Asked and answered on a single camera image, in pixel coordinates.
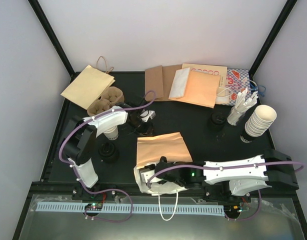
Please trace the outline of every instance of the stack of cups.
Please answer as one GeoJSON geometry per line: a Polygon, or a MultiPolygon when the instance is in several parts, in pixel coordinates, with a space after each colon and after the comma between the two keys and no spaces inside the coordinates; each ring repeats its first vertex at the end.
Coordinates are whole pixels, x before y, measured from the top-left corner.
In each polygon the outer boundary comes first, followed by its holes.
{"type": "Polygon", "coordinates": [[[255,138],[264,134],[276,118],[277,113],[272,107],[267,105],[257,106],[246,122],[240,139],[244,143],[250,143],[255,138]]]}

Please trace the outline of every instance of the white wall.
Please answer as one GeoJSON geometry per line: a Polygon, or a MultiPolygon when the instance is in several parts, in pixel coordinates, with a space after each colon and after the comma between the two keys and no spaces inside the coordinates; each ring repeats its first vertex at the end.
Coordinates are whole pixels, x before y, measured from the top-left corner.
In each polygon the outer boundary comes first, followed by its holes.
{"type": "Polygon", "coordinates": [[[38,181],[69,75],[27,0],[0,0],[0,240],[38,181]]]}
{"type": "MultiPolygon", "coordinates": [[[[278,114],[270,128],[276,148],[307,164],[307,0],[295,5],[255,80],[267,88],[262,102],[278,114]]],[[[297,178],[307,220],[307,166],[297,178]]]]}
{"type": "Polygon", "coordinates": [[[76,71],[184,62],[249,69],[286,0],[40,0],[76,71]]]}

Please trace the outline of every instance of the perforated metal rail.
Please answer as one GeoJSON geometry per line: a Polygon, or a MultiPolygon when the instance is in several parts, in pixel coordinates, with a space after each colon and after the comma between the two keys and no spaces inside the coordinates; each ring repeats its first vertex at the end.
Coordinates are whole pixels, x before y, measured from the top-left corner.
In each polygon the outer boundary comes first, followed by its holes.
{"type": "MultiPolygon", "coordinates": [[[[38,202],[36,212],[83,213],[88,203],[81,202],[38,202]]],[[[163,214],[172,214],[175,205],[162,204],[163,214]]],[[[101,210],[88,210],[88,213],[128,214],[130,204],[105,203],[101,210]]],[[[134,204],[133,214],[159,214],[158,204],[134,204]]],[[[175,214],[224,216],[224,207],[219,205],[178,205],[175,214]]]]}

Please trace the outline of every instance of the black metal frame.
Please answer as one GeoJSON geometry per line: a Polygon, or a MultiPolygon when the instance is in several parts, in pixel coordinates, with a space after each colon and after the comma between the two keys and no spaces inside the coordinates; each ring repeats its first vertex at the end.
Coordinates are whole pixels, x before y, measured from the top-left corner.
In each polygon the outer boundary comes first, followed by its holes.
{"type": "MultiPolygon", "coordinates": [[[[64,66],[66,67],[70,77],[71,77],[71,81],[72,82],[79,74],[79,72],[75,72],[72,65],[70,64],[54,30],[52,29],[42,7],[40,6],[38,0],[28,0],[32,9],[34,10],[34,12],[36,13],[41,25],[43,26],[44,30],[46,31],[50,41],[52,42],[55,50],[57,51],[61,61],[63,62],[64,66]]],[[[260,66],[262,60],[264,59],[266,53],[268,52],[270,46],[272,45],[272,43],[274,42],[276,36],[278,35],[280,29],[282,28],[284,22],[286,21],[288,15],[290,14],[291,10],[293,9],[293,7],[295,6],[297,0],[287,0],[279,17],[277,18],[273,28],[271,29],[266,41],[264,42],[258,56],[256,57],[250,71],[249,71],[249,76],[250,79],[253,80],[253,76],[255,75],[258,67],[260,66]]],[[[132,72],[119,72],[121,74],[130,74],[132,72]]],[[[56,182],[48,182],[49,179],[49,174],[51,172],[51,167],[52,167],[52,163],[53,163],[53,159],[52,156],[55,155],[55,152],[57,150],[57,143],[60,140],[61,137],[61,129],[64,126],[64,121],[65,121],[65,117],[69,108],[69,101],[66,99],[63,103],[61,112],[60,112],[60,116],[56,125],[56,129],[51,141],[51,146],[50,149],[48,151],[48,155],[47,155],[47,159],[42,171],[42,175],[41,175],[41,179],[40,182],[33,182],[31,184],[28,196],[25,200],[24,203],[24,207],[22,209],[19,221],[18,221],[18,225],[16,227],[13,239],[19,239],[20,234],[21,234],[21,230],[23,227],[23,224],[25,222],[26,219],[26,215],[27,215],[27,211],[29,209],[30,206],[30,202],[32,199],[32,196],[35,194],[50,194],[50,195],[54,195],[54,194],[58,194],[58,195],[72,195],[73,193],[73,189],[74,189],[74,183],[56,183],[56,182]]],[[[269,140],[270,140],[270,144],[272,146],[272,148],[275,148],[272,137],[270,135],[270,133],[267,133],[269,135],[269,140]]],[[[134,186],[130,186],[128,184],[126,185],[119,185],[119,188],[122,190],[125,190],[126,192],[128,192],[131,196],[139,196],[141,195],[139,192],[138,188],[135,188],[134,186]]],[[[192,196],[200,196],[203,192],[199,192],[199,191],[186,191],[185,193],[181,193],[182,197],[192,197],[192,196]]],[[[303,231],[303,234],[305,236],[305,239],[307,239],[307,222],[306,219],[304,217],[304,213],[303,210],[301,208],[298,196],[294,193],[275,193],[275,194],[266,194],[263,193],[262,194],[264,198],[292,198],[299,221],[301,223],[301,228],[303,231]]]]}

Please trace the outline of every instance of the black tabletop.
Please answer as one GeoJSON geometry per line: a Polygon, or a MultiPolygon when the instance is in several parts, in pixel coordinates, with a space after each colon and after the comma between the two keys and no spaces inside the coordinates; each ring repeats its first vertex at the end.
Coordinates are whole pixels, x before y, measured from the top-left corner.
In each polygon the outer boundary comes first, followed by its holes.
{"type": "MultiPolygon", "coordinates": [[[[116,80],[113,86],[123,91],[125,102],[139,103],[145,93],[145,74],[131,72],[113,73],[112,75],[116,80]]],[[[153,119],[155,134],[180,132],[194,162],[241,160],[262,154],[264,149],[273,148],[269,133],[263,134],[251,143],[244,143],[240,140],[245,122],[253,113],[254,108],[247,112],[237,126],[231,126],[226,122],[224,128],[217,133],[208,130],[207,120],[214,111],[222,112],[227,116],[231,109],[230,106],[215,105],[212,109],[184,102],[165,101],[154,102],[148,109],[156,112],[156,117],[153,119]]],[[[85,109],[70,103],[64,126],[75,115],[88,116],[85,109]]],[[[132,132],[127,123],[118,126],[118,129],[119,137],[113,143],[120,152],[119,160],[112,164],[102,162],[98,148],[95,148],[92,163],[101,183],[136,184],[133,168],[136,165],[138,136],[132,132]]],[[[107,138],[103,134],[96,140],[98,146],[104,141],[107,141],[107,138]]],[[[59,160],[58,151],[55,152],[52,159],[49,182],[76,181],[73,170],[59,160]]]]}

